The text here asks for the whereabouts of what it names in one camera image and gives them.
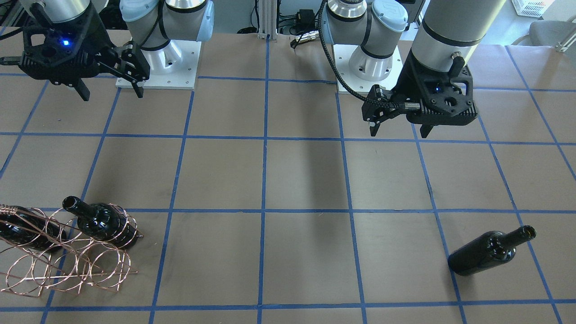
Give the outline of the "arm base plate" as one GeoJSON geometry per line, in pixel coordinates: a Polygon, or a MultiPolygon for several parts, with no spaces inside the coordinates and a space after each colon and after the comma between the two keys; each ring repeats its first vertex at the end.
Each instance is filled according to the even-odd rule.
{"type": "Polygon", "coordinates": [[[144,89],[193,90],[202,42],[171,40],[156,51],[143,51],[150,78],[138,82],[144,89]]]}
{"type": "Polygon", "coordinates": [[[368,56],[358,45],[334,45],[335,65],[352,90],[366,95],[374,84],[385,90],[396,86],[403,64],[398,48],[384,59],[368,56]]]}

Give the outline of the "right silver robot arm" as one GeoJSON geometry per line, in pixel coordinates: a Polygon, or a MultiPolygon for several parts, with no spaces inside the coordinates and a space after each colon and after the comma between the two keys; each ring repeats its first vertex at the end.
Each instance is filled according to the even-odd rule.
{"type": "Polygon", "coordinates": [[[90,92],[85,78],[108,73],[124,80],[138,98],[144,88],[158,88],[150,79],[163,75],[165,86],[173,78],[187,77],[185,88],[196,80],[199,50],[191,44],[210,40],[215,6],[211,0],[121,0],[121,18],[131,33],[122,46],[111,41],[90,0],[23,0],[31,21],[20,28],[23,50],[2,57],[1,64],[17,66],[35,80],[73,88],[82,100],[90,92]]]}

